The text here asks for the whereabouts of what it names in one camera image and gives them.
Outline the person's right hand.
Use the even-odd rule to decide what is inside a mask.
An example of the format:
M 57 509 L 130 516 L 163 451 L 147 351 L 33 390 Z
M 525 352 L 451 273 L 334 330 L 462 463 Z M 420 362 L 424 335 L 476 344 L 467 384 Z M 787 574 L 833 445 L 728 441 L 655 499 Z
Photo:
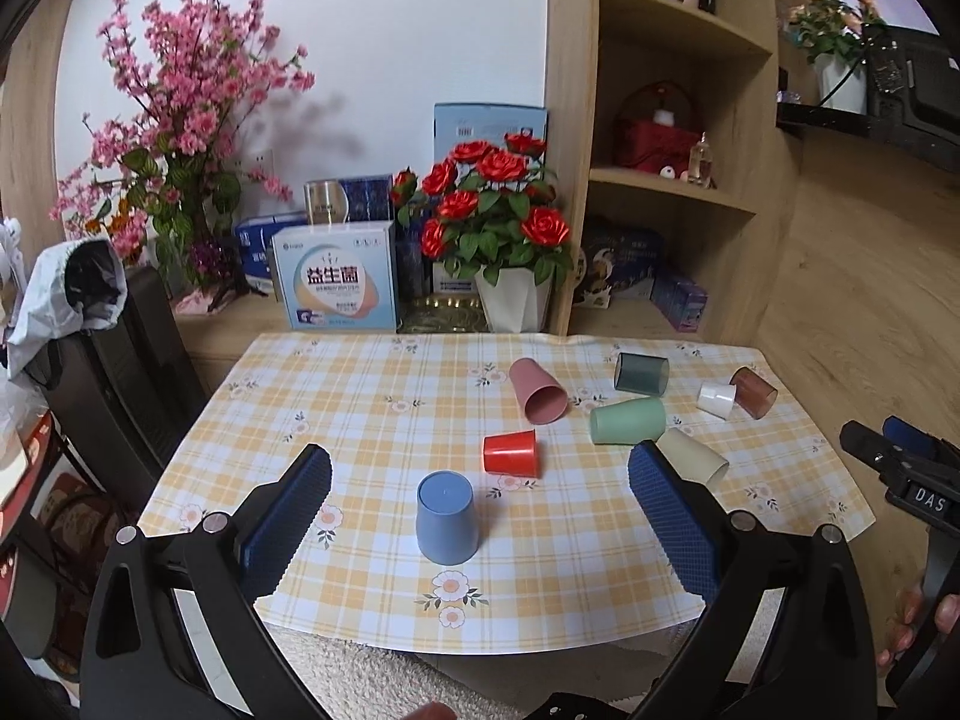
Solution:
M 887 639 L 884 648 L 875 657 L 878 671 L 885 674 L 892 667 L 895 658 L 916 639 L 919 631 L 919 618 L 924 611 L 923 592 L 919 585 L 900 590 L 896 595 L 895 613 L 889 619 Z M 935 608 L 934 621 L 937 630 L 944 635 L 950 634 L 958 621 L 960 605 L 957 595 L 947 595 Z

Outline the person's left hand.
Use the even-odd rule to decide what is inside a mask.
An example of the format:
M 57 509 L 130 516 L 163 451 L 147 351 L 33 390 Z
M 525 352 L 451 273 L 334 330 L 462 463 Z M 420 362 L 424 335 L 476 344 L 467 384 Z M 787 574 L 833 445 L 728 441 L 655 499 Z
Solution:
M 402 720 L 457 720 L 457 715 L 451 707 L 441 702 L 430 702 L 407 713 Z

